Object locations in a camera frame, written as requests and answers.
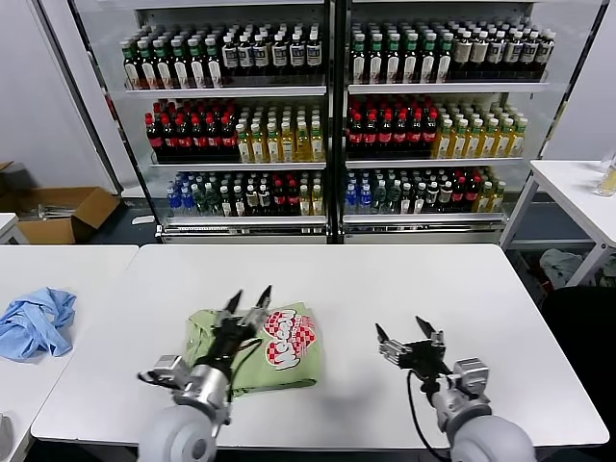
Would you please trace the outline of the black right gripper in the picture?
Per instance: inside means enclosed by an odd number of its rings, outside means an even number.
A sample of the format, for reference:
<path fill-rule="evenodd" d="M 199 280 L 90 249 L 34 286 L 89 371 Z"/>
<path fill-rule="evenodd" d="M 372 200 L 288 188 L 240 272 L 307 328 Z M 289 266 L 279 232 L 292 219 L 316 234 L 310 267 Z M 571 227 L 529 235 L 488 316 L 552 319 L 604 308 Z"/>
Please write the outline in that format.
<path fill-rule="evenodd" d="M 381 325 L 376 323 L 379 353 L 395 366 L 413 371 L 421 381 L 432 381 L 440 374 L 451 374 L 450 368 L 444 362 L 444 332 L 437 331 L 430 322 L 419 316 L 415 319 L 424 339 L 405 345 L 391 339 Z"/>

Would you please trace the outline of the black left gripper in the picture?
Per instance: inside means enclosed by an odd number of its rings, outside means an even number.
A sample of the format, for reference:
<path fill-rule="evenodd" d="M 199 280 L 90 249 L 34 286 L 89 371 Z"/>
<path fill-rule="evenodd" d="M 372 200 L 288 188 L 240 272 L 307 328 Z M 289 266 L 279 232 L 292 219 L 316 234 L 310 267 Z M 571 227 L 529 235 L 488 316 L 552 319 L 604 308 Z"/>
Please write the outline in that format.
<path fill-rule="evenodd" d="M 216 312 L 212 329 L 215 340 L 213 342 L 213 358 L 219 361 L 232 361 L 237 355 L 243 342 L 253 338 L 253 330 L 258 332 L 265 323 L 271 300 L 271 285 L 261 293 L 256 304 L 244 315 L 242 323 L 237 309 L 243 295 L 239 289 L 226 303 L 224 308 Z"/>

